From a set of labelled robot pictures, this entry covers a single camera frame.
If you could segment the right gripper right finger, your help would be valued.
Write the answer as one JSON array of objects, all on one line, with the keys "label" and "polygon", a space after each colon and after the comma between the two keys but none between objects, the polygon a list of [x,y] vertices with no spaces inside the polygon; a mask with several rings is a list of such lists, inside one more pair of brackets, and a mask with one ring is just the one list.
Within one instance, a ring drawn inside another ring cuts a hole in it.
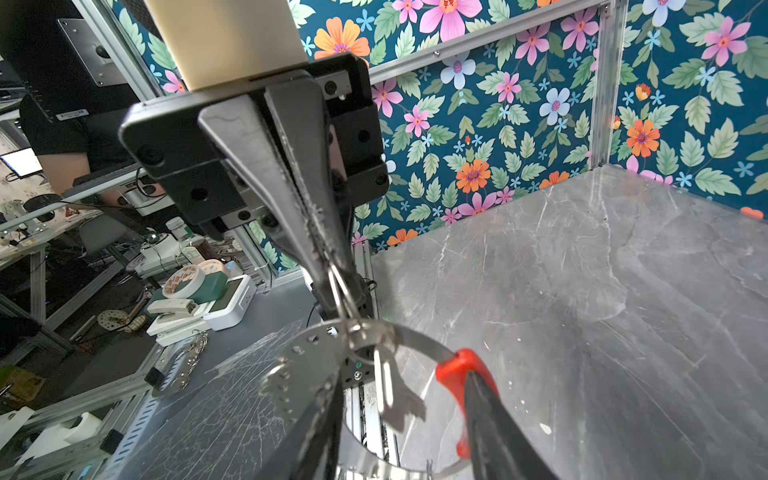
[{"label": "right gripper right finger", "polygon": [[468,373],[464,393],[468,445],[475,479],[558,478],[479,373]]}]

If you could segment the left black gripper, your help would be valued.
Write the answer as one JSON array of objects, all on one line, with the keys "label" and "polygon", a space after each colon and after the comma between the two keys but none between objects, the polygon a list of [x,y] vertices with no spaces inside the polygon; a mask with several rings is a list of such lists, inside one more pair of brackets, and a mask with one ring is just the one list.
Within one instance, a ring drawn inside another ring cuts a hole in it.
[{"label": "left black gripper", "polygon": [[288,248],[328,315],[360,298],[352,213],[390,180],[365,62],[342,54],[131,107],[119,136],[211,237],[249,222]]}]

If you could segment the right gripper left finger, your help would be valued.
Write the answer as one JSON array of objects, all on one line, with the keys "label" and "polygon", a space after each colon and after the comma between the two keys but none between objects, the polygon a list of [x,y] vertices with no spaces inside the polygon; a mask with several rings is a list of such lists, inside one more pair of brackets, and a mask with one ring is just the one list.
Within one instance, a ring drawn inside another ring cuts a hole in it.
[{"label": "right gripper left finger", "polygon": [[326,381],[255,479],[336,479],[343,426],[343,390]]}]

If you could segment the large keyring with red grip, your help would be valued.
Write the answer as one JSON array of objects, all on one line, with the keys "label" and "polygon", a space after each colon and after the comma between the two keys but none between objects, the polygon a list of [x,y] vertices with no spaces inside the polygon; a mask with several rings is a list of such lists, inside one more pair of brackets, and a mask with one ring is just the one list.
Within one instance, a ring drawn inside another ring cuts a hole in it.
[{"label": "large keyring with red grip", "polygon": [[479,373],[497,392],[495,381],[480,357],[469,349],[451,351],[436,340],[408,327],[383,320],[338,319],[322,327],[312,327],[294,337],[285,347],[277,366],[261,380],[259,391],[270,395],[280,415],[294,422],[319,390],[312,382],[331,377],[344,383],[341,370],[357,352],[371,347],[377,409],[391,428],[399,428],[408,416],[426,418],[426,406],[402,381],[394,351],[404,347],[436,363],[435,379],[446,388],[465,413],[464,389],[469,372]]}]

